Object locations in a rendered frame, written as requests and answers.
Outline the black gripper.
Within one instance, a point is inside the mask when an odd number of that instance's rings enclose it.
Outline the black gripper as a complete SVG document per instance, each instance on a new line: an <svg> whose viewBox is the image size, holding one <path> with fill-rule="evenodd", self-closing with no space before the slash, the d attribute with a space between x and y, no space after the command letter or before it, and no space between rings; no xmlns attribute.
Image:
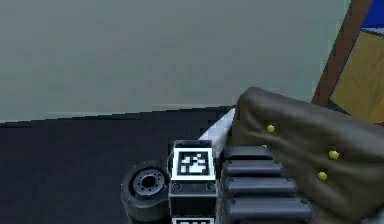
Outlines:
<svg viewBox="0 0 384 224"><path fill-rule="evenodd" d="M162 161L135 164L121 182L120 198L128 224L170 224L170 178Z"/></svg>

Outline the brown framed wall picture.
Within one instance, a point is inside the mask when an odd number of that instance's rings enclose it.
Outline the brown framed wall picture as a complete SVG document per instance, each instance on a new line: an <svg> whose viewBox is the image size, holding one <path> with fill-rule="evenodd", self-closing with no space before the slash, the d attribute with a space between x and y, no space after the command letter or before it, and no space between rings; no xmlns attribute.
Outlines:
<svg viewBox="0 0 384 224"><path fill-rule="evenodd" d="M350 0L311 102L384 126L384 0Z"/></svg>

